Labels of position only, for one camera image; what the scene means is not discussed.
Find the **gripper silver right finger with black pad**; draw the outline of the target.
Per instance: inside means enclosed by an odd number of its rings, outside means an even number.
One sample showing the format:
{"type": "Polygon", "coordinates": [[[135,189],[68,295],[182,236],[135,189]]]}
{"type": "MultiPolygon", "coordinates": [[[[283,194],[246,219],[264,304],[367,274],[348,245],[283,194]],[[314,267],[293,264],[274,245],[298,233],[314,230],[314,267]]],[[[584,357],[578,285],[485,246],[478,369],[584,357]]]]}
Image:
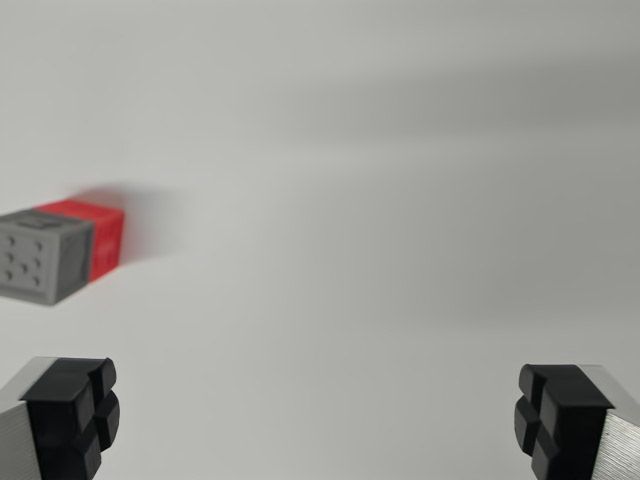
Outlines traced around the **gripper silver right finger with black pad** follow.
{"type": "Polygon", "coordinates": [[[639,402],[599,365],[522,366],[519,448],[538,479],[637,479],[639,402]]]}

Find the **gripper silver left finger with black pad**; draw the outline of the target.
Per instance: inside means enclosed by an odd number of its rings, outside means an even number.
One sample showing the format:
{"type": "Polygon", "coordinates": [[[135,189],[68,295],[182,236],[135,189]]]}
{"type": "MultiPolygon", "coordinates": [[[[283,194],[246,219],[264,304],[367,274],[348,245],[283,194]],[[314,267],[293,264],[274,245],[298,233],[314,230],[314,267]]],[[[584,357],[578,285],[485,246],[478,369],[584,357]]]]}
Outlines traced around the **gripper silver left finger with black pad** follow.
{"type": "Polygon", "coordinates": [[[1,388],[1,477],[92,479],[116,438],[109,358],[34,357],[1,388]]]}

